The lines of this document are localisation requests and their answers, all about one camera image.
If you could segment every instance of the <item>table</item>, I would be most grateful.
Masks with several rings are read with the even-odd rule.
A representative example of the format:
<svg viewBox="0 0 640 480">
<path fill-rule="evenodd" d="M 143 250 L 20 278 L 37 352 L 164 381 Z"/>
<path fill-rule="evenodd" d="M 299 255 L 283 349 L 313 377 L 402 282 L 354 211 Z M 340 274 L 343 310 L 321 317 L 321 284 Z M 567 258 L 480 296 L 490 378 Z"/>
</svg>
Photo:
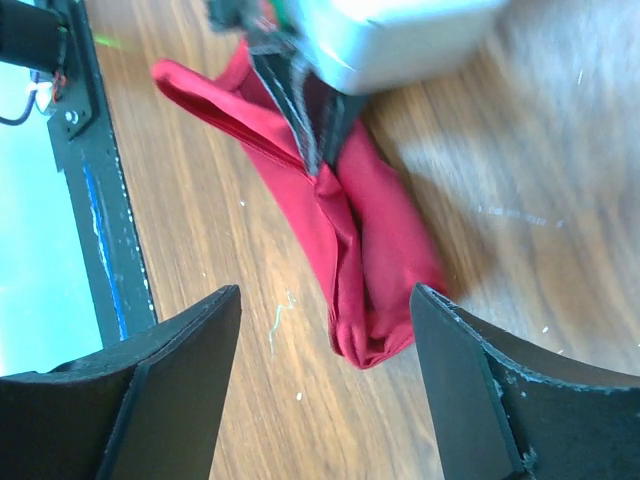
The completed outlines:
<svg viewBox="0 0 640 480">
<path fill-rule="evenodd" d="M 331 352 L 320 289 L 241 149 L 151 82 L 162 57 L 217 75 L 237 38 L 210 32 L 200 0 L 87 4 L 94 35 L 111 39 L 98 57 L 160 318 L 223 284 L 243 291 L 213 478 L 442 478 L 415 350 L 366 372 Z M 638 24 L 634 0 L 514 0 L 464 69 L 365 113 L 456 301 L 633 374 Z"/>
</svg>

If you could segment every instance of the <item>red fabric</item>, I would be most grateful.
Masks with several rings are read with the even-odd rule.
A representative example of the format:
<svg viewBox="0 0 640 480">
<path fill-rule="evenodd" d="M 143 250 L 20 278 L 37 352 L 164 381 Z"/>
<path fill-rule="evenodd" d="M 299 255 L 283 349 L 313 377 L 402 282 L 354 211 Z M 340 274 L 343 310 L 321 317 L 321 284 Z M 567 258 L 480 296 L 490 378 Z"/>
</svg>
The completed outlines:
<svg viewBox="0 0 640 480">
<path fill-rule="evenodd" d="M 241 142 L 318 278 L 334 351 L 364 369 L 410 345 L 411 289 L 443 291 L 443 277 L 420 215 L 363 125 L 348 137 L 337 175 L 325 164 L 314 178 L 244 43 L 217 80 L 170 60 L 153 77 L 171 100 Z"/>
</svg>

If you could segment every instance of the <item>black cylinder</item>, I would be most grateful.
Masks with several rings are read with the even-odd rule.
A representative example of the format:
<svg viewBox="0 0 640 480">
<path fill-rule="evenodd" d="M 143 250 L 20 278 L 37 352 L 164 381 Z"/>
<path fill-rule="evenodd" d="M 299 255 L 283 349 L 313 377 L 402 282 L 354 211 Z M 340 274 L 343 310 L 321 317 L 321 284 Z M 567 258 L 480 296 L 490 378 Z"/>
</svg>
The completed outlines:
<svg viewBox="0 0 640 480">
<path fill-rule="evenodd" d="M 62 35 L 55 13 L 18 0 L 0 0 L 0 62 L 53 73 Z"/>
</svg>

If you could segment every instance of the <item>light blue panel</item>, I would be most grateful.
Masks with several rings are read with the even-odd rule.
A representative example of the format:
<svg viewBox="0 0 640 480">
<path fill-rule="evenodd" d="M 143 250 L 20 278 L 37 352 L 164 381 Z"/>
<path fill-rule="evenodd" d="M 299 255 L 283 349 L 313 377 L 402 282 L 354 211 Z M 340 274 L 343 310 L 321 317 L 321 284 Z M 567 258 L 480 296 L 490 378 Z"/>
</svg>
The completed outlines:
<svg viewBox="0 0 640 480">
<path fill-rule="evenodd" d="M 0 63 L 0 115 L 17 118 L 29 73 Z M 0 375 L 47 371 L 102 348 L 64 174 L 46 118 L 0 125 Z"/>
</svg>

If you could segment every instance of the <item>wire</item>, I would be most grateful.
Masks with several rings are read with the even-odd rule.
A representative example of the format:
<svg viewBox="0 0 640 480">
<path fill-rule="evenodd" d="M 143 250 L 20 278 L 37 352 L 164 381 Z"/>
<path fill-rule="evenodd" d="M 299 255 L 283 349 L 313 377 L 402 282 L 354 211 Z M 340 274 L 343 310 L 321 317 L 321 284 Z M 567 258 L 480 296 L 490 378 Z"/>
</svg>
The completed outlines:
<svg viewBox="0 0 640 480">
<path fill-rule="evenodd" d="M 40 73 L 35 72 L 33 75 L 33 83 L 37 84 L 39 80 L 40 80 Z M 15 120 L 0 117 L 0 124 L 8 125 L 10 127 L 17 127 L 18 125 L 22 125 L 24 122 L 26 122 L 27 118 L 29 118 L 29 115 L 31 115 L 31 110 L 33 110 L 33 104 L 36 102 L 37 93 L 38 93 L 37 89 L 33 89 L 29 93 L 29 98 L 27 99 L 27 105 L 25 106 L 24 111 L 22 112 L 22 115 L 20 115 Z"/>
</svg>

